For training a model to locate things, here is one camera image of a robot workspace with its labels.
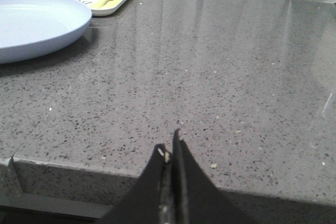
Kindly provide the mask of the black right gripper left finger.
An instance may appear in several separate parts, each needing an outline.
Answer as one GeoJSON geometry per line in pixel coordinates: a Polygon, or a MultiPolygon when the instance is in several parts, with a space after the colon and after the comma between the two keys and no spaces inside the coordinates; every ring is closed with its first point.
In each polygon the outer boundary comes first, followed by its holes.
{"type": "Polygon", "coordinates": [[[165,153],[163,144],[154,147],[133,187],[98,223],[172,223],[171,202],[164,198],[165,153]]]}

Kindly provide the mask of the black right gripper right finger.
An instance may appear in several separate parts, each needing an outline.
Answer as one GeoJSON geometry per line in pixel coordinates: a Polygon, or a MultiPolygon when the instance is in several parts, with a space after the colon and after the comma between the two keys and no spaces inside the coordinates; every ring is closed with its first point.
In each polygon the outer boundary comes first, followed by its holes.
{"type": "Polygon", "coordinates": [[[176,223],[252,223],[202,171],[179,130],[173,136],[172,185],[176,223]]]}

